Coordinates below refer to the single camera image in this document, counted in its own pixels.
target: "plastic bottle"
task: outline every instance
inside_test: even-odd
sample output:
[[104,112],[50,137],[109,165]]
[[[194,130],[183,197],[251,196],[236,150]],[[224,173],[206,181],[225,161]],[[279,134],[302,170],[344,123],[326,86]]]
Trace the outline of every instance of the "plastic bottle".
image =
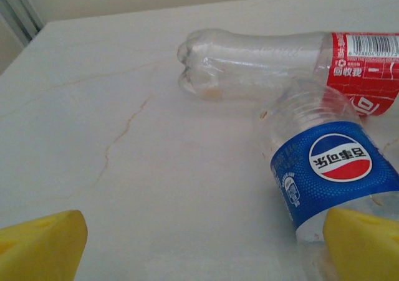
[[340,92],[295,80],[254,123],[296,230],[309,280],[339,280],[322,228],[339,206],[399,220],[399,175],[360,126]]
[[344,93],[361,115],[381,115],[388,109],[397,115],[398,40],[399,34],[247,36],[200,30],[178,49],[186,67],[179,86],[203,99],[273,101],[291,78],[315,77]]

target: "blue label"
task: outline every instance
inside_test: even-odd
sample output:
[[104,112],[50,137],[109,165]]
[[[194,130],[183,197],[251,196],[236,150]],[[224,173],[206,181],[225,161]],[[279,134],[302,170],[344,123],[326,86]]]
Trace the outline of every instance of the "blue label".
[[310,128],[285,143],[271,169],[295,229],[338,204],[399,191],[399,175],[353,122]]

